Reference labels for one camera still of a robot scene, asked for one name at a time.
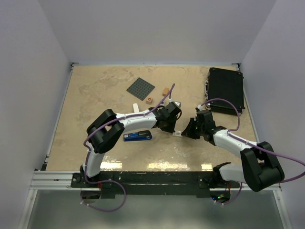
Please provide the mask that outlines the wooden letter cube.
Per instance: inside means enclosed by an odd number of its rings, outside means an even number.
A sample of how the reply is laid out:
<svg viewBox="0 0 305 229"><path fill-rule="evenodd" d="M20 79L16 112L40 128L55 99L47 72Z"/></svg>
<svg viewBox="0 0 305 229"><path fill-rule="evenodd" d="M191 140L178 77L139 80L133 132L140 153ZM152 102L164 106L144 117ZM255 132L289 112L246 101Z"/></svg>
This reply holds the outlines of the wooden letter cube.
<svg viewBox="0 0 305 229"><path fill-rule="evenodd" d="M152 104L152 102L153 102L153 99L152 99L152 98L150 98L150 97L147 98L147 100L146 100L146 103L147 103L147 104Z"/></svg>

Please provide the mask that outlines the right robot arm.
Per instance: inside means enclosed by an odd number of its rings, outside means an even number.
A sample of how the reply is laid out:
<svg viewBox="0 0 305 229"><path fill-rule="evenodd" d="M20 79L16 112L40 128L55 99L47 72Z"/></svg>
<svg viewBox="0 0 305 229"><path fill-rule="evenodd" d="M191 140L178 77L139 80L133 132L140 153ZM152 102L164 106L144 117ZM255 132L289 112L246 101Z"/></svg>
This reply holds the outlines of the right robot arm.
<svg viewBox="0 0 305 229"><path fill-rule="evenodd" d="M212 181L217 187L235 181L246 183L252 191L258 192L285 178L277 156L271 154L273 148L268 142L247 141L229 133L225 127L216 126L213 115L208 110L198 111L197 116L190 119L182 136L191 139L203 137L206 142L226 149L241 159L241 166L226 162L213 168Z"/></svg>

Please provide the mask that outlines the aluminium rail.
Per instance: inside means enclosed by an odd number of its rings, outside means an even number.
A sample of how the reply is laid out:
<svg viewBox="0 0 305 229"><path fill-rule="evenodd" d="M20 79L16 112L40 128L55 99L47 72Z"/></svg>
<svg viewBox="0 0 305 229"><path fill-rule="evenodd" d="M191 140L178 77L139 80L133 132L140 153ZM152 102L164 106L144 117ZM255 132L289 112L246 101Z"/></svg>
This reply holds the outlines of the aluminium rail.
<svg viewBox="0 0 305 229"><path fill-rule="evenodd" d="M34 171L30 182L30 189L33 190L69 190L72 189L72 175L77 171ZM169 185L167 183L139 184L143 185ZM247 184L242 184L242 190L250 190ZM93 190L93 188L76 188L77 190ZM264 189L265 191L282 191L280 184L275 184Z"/></svg>

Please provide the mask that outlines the black base frame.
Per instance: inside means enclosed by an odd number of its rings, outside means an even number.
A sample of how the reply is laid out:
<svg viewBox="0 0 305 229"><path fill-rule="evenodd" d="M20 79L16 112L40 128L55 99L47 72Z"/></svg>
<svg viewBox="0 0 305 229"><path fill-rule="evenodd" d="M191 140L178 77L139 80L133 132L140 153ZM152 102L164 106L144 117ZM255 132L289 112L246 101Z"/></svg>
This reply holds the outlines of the black base frame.
<svg viewBox="0 0 305 229"><path fill-rule="evenodd" d="M162 183L169 185L139 185ZM229 181L221 180L212 171L208 172L143 172L102 171L92 178L85 178L84 172L73 173L72 188L98 189L101 198L115 198L116 195L169 195L209 198L214 188L229 188Z"/></svg>

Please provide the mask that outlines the white staple box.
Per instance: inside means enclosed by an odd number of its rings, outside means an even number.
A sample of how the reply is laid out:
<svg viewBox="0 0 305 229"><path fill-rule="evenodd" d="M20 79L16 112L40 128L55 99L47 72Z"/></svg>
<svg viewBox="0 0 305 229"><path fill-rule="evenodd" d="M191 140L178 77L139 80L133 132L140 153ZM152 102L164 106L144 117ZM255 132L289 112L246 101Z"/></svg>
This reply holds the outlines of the white staple box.
<svg viewBox="0 0 305 229"><path fill-rule="evenodd" d="M182 137L182 131L175 131L172 133L173 136Z"/></svg>

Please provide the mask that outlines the plain wooden block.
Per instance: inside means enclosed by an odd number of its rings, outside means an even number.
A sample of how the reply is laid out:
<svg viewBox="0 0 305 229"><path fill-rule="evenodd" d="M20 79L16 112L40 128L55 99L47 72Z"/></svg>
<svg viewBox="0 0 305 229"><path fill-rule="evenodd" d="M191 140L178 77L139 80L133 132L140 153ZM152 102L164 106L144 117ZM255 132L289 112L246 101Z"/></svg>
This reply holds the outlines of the plain wooden block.
<svg viewBox="0 0 305 229"><path fill-rule="evenodd" d="M167 94L168 94L168 92L169 92L169 88L164 88L164 90L163 90L163 96L166 96Z"/></svg>

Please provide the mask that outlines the black case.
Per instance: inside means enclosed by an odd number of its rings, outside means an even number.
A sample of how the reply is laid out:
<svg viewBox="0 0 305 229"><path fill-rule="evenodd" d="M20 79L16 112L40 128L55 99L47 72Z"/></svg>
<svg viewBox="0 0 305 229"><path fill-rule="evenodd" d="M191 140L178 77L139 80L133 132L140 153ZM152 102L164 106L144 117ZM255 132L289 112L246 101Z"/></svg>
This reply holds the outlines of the black case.
<svg viewBox="0 0 305 229"><path fill-rule="evenodd" d="M242 114L245 110L243 79L239 71L211 67L205 83L208 100L205 107L228 115Z"/></svg>

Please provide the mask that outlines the white stapler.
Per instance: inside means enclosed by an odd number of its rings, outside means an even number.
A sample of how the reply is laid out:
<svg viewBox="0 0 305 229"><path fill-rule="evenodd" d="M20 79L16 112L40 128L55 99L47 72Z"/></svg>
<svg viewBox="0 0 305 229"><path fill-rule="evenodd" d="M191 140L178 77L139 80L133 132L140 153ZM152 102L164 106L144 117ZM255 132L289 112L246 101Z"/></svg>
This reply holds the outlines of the white stapler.
<svg viewBox="0 0 305 229"><path fill-rule="evenodd" d="M138 104L137 104L137 103L134 103L134 104L132 105L132 107L133 107L133 111L134 111L135 113L138 113L138 112L139 112L139 107L138 107Z"/></svg>

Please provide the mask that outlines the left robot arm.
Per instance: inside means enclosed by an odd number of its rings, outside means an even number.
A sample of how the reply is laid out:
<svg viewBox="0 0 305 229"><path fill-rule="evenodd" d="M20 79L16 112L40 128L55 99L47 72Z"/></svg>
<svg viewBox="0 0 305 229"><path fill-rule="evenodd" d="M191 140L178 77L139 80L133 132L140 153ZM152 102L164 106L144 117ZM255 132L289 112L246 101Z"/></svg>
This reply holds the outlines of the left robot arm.
<svg viewBox="0 0 305 229"><path fill-rule="evenodd" d="M85 172L82 175L82 182L88 187L98 184L104 154L116 145L121 135L138 129L152 128L173 133L181 112L181 103L177 101L131 114L115 113L112 109L104 111L87 128L88 136L84 146L88 148L88 154L82 166Z"/></svg>

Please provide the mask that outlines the grey studded baseplate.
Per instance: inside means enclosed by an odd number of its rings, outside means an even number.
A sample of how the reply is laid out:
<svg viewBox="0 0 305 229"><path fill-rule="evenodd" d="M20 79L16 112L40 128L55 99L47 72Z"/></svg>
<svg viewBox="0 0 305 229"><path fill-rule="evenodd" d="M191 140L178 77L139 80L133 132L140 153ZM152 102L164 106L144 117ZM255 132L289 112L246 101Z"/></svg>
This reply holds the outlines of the grey studded baseplate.
<svg viewBox="0 0 305 229"><path fill-rule="evenodd" d="M143 101L154 88L154 85L139 77L126 91Z"/></svg>

